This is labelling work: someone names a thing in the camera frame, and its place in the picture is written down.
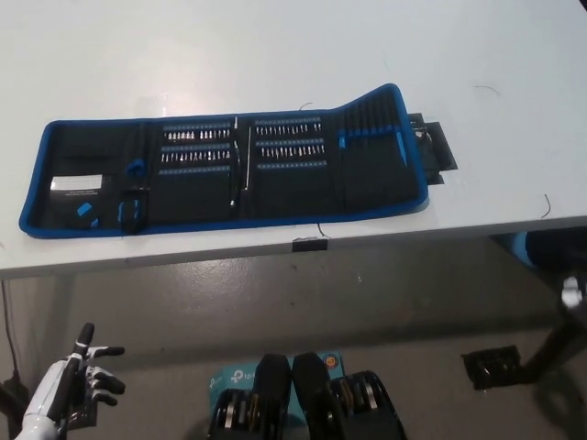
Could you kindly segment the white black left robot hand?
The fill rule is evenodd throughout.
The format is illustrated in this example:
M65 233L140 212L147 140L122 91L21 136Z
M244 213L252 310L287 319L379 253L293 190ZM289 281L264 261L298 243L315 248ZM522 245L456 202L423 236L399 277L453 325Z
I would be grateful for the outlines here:
M53 363L31 398L23 421L45 420L55 426L64 423L80 405L93 409L103 403L117 406L117 397L126 385L94 361L125 354L121 346L93 346L94 325L87 323L74 342L72 352Z

